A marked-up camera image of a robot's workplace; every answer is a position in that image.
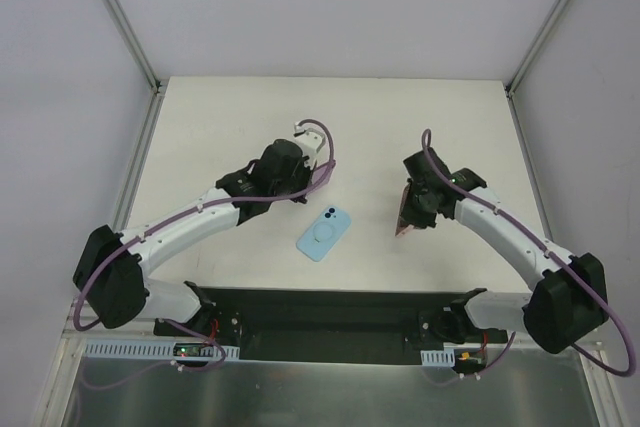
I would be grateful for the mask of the black smartphone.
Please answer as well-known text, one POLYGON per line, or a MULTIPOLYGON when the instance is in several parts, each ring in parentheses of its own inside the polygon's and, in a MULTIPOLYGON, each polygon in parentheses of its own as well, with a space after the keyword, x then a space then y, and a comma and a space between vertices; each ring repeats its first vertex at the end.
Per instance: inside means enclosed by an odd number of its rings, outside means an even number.
POLYGON ((411 187, 411 184, 407 183, 402 191, 401 202, 399 206, 399 211, 398 211, 398 216, 396 221, 396 228, 395 228, 396 237, 401 237, 405 235, 407 232, 409 232, 413 228, 413 226, 404 218, 404 214, 403 214, 404 209, 407 205, 407 199, 408 199, 410 187, 411 187))

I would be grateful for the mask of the pink phone case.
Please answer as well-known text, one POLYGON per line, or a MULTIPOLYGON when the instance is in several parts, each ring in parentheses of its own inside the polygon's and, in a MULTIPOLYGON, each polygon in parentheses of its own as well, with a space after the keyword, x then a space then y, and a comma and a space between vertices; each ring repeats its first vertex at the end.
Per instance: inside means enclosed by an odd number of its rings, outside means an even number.
POLYGON ((413 183, 410 179, 403 189, 396 221, 395 236, 401 237, 414 228, 414 208, 412 205, 413 183))

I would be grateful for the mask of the light blue phone case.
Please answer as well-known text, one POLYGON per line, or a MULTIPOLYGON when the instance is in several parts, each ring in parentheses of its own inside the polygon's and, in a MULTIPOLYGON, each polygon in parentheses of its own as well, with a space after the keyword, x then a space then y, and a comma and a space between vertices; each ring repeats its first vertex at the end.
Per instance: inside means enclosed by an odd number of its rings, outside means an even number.
POLYGON ((313 262, 323 260, 347 232, 351 216, 336 206, 325 208, 296 242, 296 248, 313 262))

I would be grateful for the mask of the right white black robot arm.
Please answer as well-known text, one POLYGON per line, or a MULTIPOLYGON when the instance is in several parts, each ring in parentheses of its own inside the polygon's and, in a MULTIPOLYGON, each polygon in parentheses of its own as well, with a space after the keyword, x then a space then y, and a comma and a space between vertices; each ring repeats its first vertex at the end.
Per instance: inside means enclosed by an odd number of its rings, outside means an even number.
POLYGON ((527 294, 476 288, 434 314, 429 326, 441 341, 462 344, 489 329, 523 332, 543 350, 557 354, 610 318, 604 267, 592 254, 576 256, 535 235, 505 211, 474 171, 455 172, 434 150, 403 161, 408 173, 398 226, 425 230, 443 216, 468 228, 521 277, 527 294))

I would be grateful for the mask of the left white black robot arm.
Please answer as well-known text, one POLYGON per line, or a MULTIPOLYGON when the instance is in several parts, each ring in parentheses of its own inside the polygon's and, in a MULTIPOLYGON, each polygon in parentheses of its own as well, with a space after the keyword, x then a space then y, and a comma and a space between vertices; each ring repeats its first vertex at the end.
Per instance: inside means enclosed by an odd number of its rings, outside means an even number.
POLYGON ((147 314, 176 321, 188 335, 204 334, 211 324, 212 305, 197 285, 154 280, 152 272, 205 238, 266 213, 276 201, 304 202, 324 144, 318 133, 277 139, 259 159, 225 175, 196 200, 160 220, 122 232, 107 225, 96 228, 73 274, 80 293, 73 314, 75 328, 85 330, 80 312, 89 305, 97 323, 107 329, 147 314))

